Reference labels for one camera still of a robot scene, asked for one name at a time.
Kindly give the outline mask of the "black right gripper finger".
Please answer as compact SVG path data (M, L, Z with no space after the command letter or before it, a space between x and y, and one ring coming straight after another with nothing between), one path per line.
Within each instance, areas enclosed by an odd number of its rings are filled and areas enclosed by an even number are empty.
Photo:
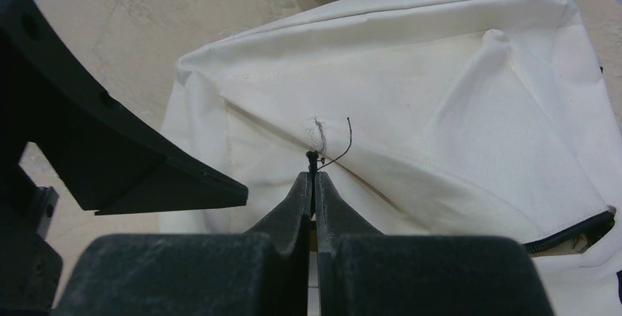
M83 67L34 0L1 0L1 199L29 189L34 143L84 210L98 215L238 207L247 187L141 121Z

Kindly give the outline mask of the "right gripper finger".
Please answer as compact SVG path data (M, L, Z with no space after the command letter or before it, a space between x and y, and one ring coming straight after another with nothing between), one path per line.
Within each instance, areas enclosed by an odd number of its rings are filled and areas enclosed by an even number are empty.
M106 235L84 251L55 315L305 315L312 177L235 235Z
M551 315L525 248L472 235L384 235L315 176L322 315Z

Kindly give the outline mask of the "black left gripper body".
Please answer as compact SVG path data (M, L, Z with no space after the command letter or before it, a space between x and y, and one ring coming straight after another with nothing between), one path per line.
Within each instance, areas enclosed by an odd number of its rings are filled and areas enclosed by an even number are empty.
M45 241L59 195L20 166L26 146L1 146L2 315L50 315L63 266Z

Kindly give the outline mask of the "beige canvas backpack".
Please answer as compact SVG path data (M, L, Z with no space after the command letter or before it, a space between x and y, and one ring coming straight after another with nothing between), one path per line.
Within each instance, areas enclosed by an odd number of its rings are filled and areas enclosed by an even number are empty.
M544 243L557 315L619 315L621 134L572 0L341 0L176 65L161 132L243 183L247 204L163 213L162 232L243 232L307 164L391 235Z

